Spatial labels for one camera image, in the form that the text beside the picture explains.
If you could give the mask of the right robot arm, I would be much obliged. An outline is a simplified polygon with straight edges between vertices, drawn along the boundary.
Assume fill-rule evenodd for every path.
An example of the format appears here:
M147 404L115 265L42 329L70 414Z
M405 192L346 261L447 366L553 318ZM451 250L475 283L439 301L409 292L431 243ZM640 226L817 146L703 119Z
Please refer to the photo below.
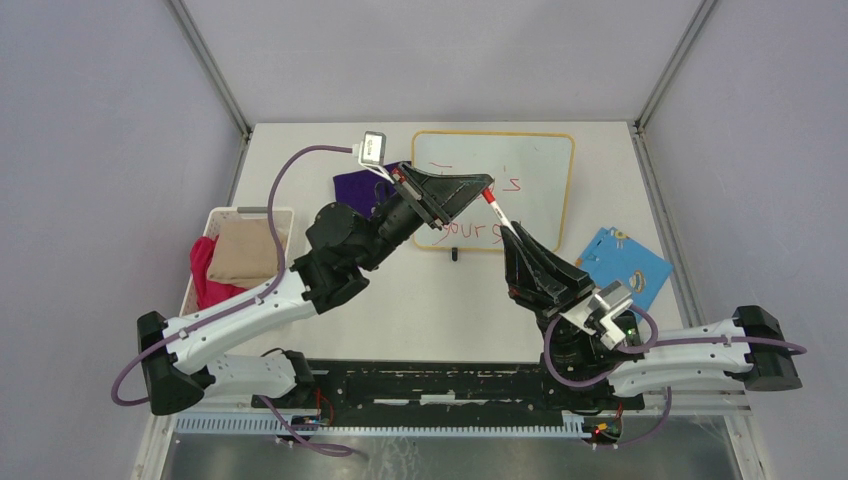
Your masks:
M699 327L659 328L628 286L598 286L519 223L500 228L509 297L531 311L542 333L540 362L557 384L591 408L660 387L738 382L754 392L803 383L794 362L806 349L786 340L759 306Z

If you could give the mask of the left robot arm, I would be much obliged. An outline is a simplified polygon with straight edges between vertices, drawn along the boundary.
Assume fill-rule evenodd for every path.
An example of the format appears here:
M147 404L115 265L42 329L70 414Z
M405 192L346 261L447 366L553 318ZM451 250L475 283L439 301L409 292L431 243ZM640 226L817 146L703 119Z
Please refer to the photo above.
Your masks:
M400 163L391 173L394 190L369 217L331 202L307 229L310 251L282 277L213 307L167 319L156 311L136 322L147 401L157 416L171 415L245 387L233 373L215 369L231 348L261 333L339 307L369 284L377 269L421 226L441 229L487 193L488 174L431 174Z

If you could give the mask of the yellow framed whiteboard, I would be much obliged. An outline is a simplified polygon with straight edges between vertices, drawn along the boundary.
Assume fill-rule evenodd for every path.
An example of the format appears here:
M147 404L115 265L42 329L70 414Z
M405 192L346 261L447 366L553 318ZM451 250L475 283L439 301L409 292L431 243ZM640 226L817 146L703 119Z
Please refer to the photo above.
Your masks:
M422 130L412 139L412 166L439 175L485 173L505 216L545 248L562 244L576 145L566 133ZM484 199L448 226L414 234L422 249L500 251L499 220Z

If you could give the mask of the red capped whiteboard marker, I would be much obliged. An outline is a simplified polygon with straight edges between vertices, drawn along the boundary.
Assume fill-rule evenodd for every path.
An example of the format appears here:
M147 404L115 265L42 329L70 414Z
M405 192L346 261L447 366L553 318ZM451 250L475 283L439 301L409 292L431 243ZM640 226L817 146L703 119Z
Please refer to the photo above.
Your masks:
M494 194L492 193L492 191L491 191L491 190L489 190L488 188L486 188L486 189L484 189L484 190L483 190L483 192L482 192L482 196L483 196L484 200L486 201L486 203L487 203L487 204L490 206L490 208L493 210L493 212L494 212L494 214L495 214L496 218L498 219L499 224L500 224L503 228L506 228L506 229L508 229L509 231L511 231L513 234L515 234L515 230L514 230L514 228L513 228L513 226L512 226L511 221L510 221L510 220L509 220L509 218L506 216L506 214L504 213L504 211L503 211L503 209L501 208L501 206L498 204L498 202L497 202L497 200L496 200L496 197L494 196Z

